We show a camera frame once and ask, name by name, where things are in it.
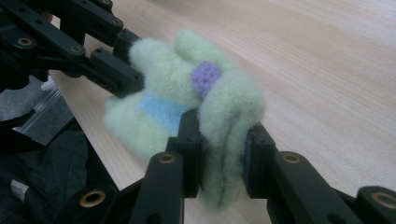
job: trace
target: green stuffed toy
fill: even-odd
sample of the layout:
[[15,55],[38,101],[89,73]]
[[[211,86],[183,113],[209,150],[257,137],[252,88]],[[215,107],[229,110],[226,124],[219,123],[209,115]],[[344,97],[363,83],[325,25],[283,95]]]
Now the green stuffed toy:
[[217,46],[189,30],[179,32],[174,45],[139,40],[130,59],[145,76],[145,88],[108,99],[106,127],[148,160],[177,136],[180,116],[199,108],[200,132],[209,144],[200,195],[210,208],[226,208],[241,187],[248,130],[262,119],[261,90]]

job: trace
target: light blue ribbon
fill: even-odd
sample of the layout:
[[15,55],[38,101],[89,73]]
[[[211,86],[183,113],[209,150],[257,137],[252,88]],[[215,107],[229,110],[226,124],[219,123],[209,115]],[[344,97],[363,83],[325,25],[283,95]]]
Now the light blue ribbon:
[[138,108],[168,129],[172,135],[177,135],[181,115],[188,108],[178,102],[163,99],[150,92],[145,92]]

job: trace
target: wooden table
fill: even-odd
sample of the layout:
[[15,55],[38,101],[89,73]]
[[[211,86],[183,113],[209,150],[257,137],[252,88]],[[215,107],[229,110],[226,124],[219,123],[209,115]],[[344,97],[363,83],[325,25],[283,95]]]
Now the wooden table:
[[[396,190],[394,1],[119,0],[113,12],[141,37],[170,42],[187,28],[217,43],[260,84],[278,149],[303,154],[331,186]],[[118,187],[141,178],[147,163],[102,123],[110,94],[85,77],[52,76]],[[186,200],[185,214],[185,223],[270,223],[265,200],[244,189],[220,214],[199,200]]]

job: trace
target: black cloth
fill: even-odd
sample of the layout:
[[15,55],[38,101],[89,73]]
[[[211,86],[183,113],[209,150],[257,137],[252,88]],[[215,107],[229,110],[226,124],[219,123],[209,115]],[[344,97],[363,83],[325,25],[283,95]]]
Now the black cloth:
[[46,149],[1,157],[0,223],[51,223],[86,187],[88,154],[84,133],[65,131]]

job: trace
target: crocheted purple flower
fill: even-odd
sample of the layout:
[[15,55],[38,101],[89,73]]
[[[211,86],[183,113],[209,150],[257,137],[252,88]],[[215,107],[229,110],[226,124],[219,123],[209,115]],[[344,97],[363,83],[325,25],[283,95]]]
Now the crocheted purple flower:
[[203,62],[191,71],[191,85],[193,91],[205,98],[212,86],[221,76],[221,70],[211,62]]

